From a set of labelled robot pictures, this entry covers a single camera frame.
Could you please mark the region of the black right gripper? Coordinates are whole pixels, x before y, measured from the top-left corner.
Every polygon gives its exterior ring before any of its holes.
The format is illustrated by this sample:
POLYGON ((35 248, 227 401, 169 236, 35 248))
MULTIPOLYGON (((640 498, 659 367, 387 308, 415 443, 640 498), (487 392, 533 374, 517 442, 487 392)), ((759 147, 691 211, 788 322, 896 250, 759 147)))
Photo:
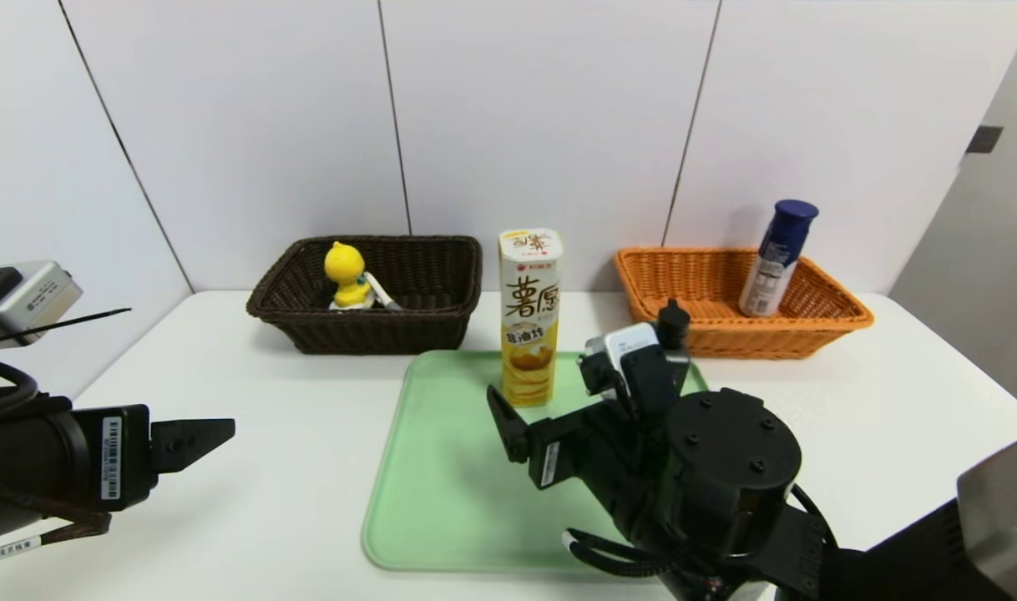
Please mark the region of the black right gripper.
POLYGON ((578 478, 612 520, 637 518, 637 423, 618 402, 596 402, 529 426, 494 385, 486 398, 508 461, 530 460, 535 487, 578 478))

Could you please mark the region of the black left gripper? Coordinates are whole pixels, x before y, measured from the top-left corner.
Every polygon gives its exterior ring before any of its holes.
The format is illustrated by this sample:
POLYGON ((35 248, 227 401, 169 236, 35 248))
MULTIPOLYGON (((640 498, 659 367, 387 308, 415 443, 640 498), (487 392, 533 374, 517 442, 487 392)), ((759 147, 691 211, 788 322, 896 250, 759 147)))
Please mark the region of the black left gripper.
POLYGON ((125 510, 149 497, 155 475, 177 474, 236 433, 230 418, 166 420, 118 406, 0 420, 0 482, 89 510, 125 510))

